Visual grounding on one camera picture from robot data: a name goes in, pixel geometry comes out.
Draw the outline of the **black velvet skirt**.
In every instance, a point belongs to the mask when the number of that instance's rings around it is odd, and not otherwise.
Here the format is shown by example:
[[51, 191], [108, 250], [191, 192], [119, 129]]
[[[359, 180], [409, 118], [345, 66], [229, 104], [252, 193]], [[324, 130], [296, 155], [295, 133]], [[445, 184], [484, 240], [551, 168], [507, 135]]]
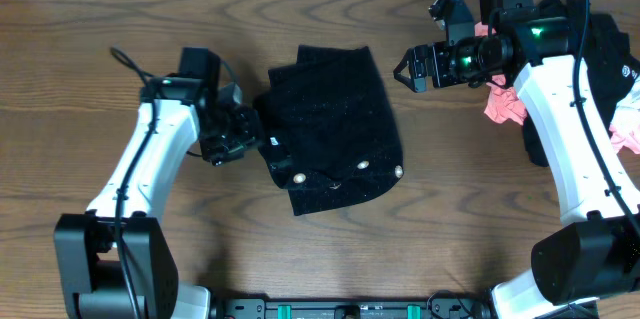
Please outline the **black velvet skirt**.
[[383, 80], [367, 47], [301, 45], [257, 96], [259, 152], [295, 215], [364, 203], [391, 190], [404, 157]]

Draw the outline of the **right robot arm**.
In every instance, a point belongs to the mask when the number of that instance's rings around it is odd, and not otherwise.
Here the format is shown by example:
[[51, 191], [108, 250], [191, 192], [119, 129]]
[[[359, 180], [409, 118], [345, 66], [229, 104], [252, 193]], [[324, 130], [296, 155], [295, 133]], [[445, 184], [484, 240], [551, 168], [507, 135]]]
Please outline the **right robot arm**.
[[592, 318], [598, 300], [639, 288], [639, 192], [594, 101], [583, 52], [588, 14], [550, 15], [534, 0], [479, 0], [474, 32], [463, 0], [429, 9], [442, 42], [410, 48], [394, 69], [414, 92], [503, 76], [535, 125], [555, 181], [562, 227], [538, 242], [530, 268], [496, 285], [476, 318]]

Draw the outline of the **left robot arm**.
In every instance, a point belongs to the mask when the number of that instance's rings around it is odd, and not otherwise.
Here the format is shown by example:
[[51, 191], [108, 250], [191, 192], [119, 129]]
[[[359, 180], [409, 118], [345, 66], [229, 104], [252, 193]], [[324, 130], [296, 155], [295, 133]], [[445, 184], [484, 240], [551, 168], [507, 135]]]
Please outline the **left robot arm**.
[[154, 76], [117, 48], [111, 55], [142, 80], [138, 118], [112, 176], [82, 214], [62, 215], [54, 246], [70, 318], [222, 318], [224, 304], [184, 283], [161, 229], [169, 194], [193, 145], [214, 165], [258, 148], [264, 132], [226, 65], [185, 47], [176, 72]]

